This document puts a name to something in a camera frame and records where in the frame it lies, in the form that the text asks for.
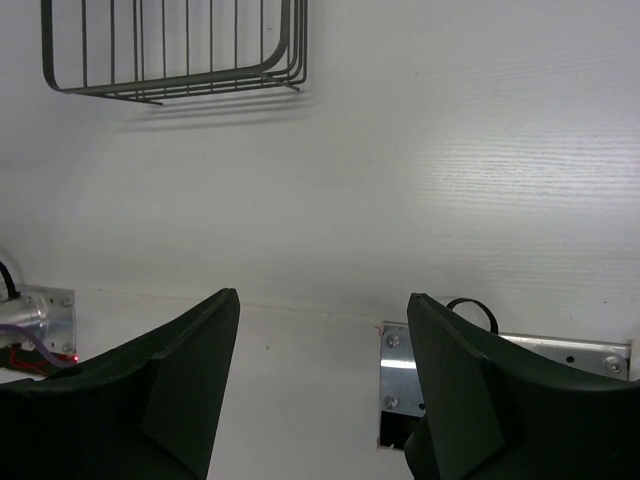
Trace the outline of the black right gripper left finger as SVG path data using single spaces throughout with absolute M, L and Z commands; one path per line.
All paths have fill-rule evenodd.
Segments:
M 206 478 L 239 317 L 222 289 L 71 368 L 2 384 L 2 478 Z

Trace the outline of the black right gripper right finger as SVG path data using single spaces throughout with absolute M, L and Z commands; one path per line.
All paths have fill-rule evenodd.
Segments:
M 423 293 L 407 319 L 426 411 L 416 479 L 636 479 L 639 386 L 547 359 Z

